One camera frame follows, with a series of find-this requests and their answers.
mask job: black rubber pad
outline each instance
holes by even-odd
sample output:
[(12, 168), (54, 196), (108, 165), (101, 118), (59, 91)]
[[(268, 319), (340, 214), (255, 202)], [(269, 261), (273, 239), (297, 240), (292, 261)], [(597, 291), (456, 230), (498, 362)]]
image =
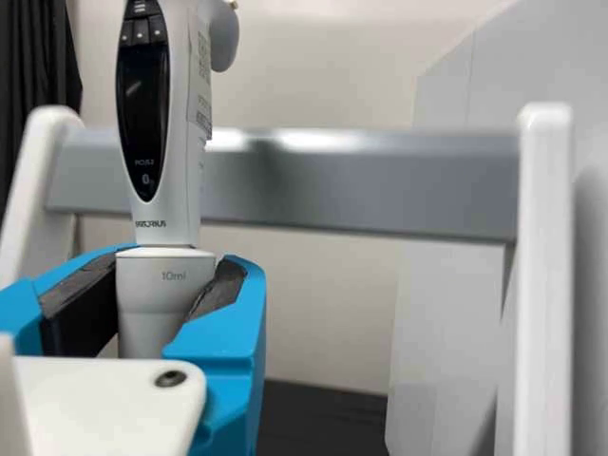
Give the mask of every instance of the black rubber pad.
[(185, 321), (196, 320), (234, 304), (245, 276), (245, 270), (238, 264), (227, 259), (220, 261), (213, 280), (203, 289)]
[(118, 331), (115, 254), (100, 256), (40, 297), (49, 356), (96, 356)]

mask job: metal screw head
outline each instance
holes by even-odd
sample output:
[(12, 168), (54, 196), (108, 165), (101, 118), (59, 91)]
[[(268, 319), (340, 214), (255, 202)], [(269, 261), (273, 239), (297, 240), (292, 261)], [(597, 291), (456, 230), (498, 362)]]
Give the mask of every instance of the metal screw head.
[(157, 377), (154, 382), (159, 388), (173, 388), (182, 384), (188, 376), (181, 370), (168, 370)]

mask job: white panel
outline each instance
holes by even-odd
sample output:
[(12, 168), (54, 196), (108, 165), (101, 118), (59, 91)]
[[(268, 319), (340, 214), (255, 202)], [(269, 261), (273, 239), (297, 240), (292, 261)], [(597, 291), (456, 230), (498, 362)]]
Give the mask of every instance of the white panel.
[(522, 0), (477, 31), (470, 126), (505, 127), (530, 101), (574, 107), (574, 454), (608, 452), (608, 9), (601, 0)]
[(465, 126), (473, 47), (470, 35), (418, 79), (414, 126)]
[(493, 420), (504, 249), (410, 242), (402, 259), (388, 445), (394, 456), (469, 456)]

